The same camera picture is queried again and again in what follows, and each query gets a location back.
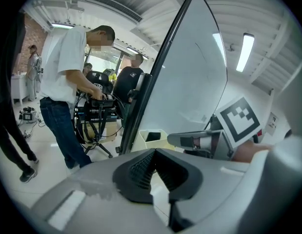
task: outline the ceiling light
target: ceiling light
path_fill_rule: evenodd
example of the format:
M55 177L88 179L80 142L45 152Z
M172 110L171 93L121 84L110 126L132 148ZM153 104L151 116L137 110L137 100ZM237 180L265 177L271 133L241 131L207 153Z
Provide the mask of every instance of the ceiling light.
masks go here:
M213 37L218 45L218 48L220 49L220 52L221 52L223 60L224 60L224 64L225 64L225 66L227 66L221 35L220 35L220 33L216 33L216 34L213 34Z
M243 39L243 46L241 51L241 56L239 59L239 63L237 66L237 71L243 72L247 60L250 56L250 52L252 51L253 45L254 45L254 36L251 34L244 33L244 39Z
M134 50L134 49L132 49L132 48L127 47L126 49L128 49L128 50L131 51L132 53L138 54L138 51L136 51L136 50Z
M59 24L59 23L53 23L52 26L54 28L61 28L61 29L71 29L73 26L65 25L65 24Z

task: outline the floor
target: floor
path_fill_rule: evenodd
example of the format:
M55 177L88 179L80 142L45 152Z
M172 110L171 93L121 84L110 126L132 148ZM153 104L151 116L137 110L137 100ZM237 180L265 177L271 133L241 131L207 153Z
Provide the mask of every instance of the floor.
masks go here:
M28 102L23 100L24 107L33 107L39 112L39 118L42 119L39 107L39 98L35 101ZM15 116L18 121L21 109L20 103L14 105ZM11 138L23 159L28 162L38 172L38 175L24 184L20 182L19 177L21 171L19 168L10 162L0 149L0 177L10 196L31 208L34 203L49 189L66 179L72 173L77 171L79 167L69 170L66 168L63 156L57 145L54 135L48 127L40 127L38 124L33 127L33 124L23 124L20 126L21 131L31 131L32 136L28 139L28 144L33 152L40 160L38 164L32 164L27 160L26 156L20 151L19 147ZM116 140L105 143L104 146L112 153L114 157L118 156L115 147L120 146L121 136L117 135ZM107 154L98 147L88 153L93 162L108 159ZM152 191L154 198L154 209L160 219L167 224L170 205L168 204L168 190L157 173L151 180Z

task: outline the black vent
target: black vent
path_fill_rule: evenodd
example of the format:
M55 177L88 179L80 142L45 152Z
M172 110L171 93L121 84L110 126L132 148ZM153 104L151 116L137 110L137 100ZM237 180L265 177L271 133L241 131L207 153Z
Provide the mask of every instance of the black vent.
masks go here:
M113 0L94 0L103 4L106 4L114 9L117 9L124 14L128 15L132 19L134 19L137 22L140 22L142 20L142 17L140 17L137 13L133 12L132 10L128 9L127 7L113 1Z

